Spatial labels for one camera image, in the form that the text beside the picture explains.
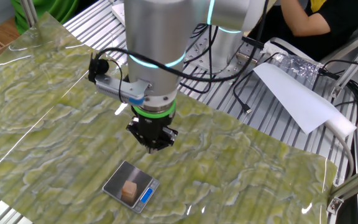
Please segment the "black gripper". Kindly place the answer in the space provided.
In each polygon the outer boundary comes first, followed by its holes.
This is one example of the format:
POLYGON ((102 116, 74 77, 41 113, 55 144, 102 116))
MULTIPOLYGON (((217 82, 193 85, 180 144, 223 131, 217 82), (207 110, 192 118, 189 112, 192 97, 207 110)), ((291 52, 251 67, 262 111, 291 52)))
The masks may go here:
POLYGON ((148 153, 155 153, 173 146, 178 135, 178 131, 169 128, 175 117, 174 111, 147 113, 143 110, 134 110, 134 114, 126 129, 146 148, 148 153))

